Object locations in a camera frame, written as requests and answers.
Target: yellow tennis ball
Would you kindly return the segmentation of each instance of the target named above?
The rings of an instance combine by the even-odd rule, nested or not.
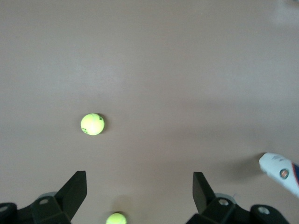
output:
[[[84,133],[89,135],[100,134],[105,126],[104,119],[96,114],[90,113],[81,120],[81,129]]]
[[[106,224],[127,224],[127,219],[121,213],[114,213],[107,219]]]

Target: tennis ball logo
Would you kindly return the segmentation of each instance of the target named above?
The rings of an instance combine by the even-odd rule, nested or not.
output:
[[[81,120],[81,129],[88,135],[100,134],[103,131],[104,126],[104,119],[96,113],[90,113],[84,116]]]

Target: table surface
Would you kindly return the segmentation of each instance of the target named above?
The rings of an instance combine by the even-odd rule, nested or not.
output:
[[[299,162],[298,20],[292,0],[1,1],[1,202],[85,170],[73,224],[183,224],[199,171],[297,223],[299,199],[256,158]],[[80,130],[88,113],[103,133]]]

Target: screw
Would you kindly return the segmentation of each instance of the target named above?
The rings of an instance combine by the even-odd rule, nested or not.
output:
[[[43,200],[41,200],[41,201],[39,202],[39,204],[42,205],[42,204],[46,204],[46,203],[48,203],[48,202],[49,202],[48,199],[43,199]]]
[[[4,211],[6,211],[7,209],[8,209],[7,206],[3,206],[3,207],[0,208],[0,212],[4,212]]]
[[[219,204],[224,205],[224,206],[228,206],[229,205],[228,201],[225,200],[225,199],[220,199],[218,202],[219,202]]]
[[[270,211],[267,209],[267,208],[265,208],[265,207],[258,207],[258,210],[259,210],[259,212],[261,212],[262,214],[266,214],[266,215],[268,215],[268,214],[270,214]]]

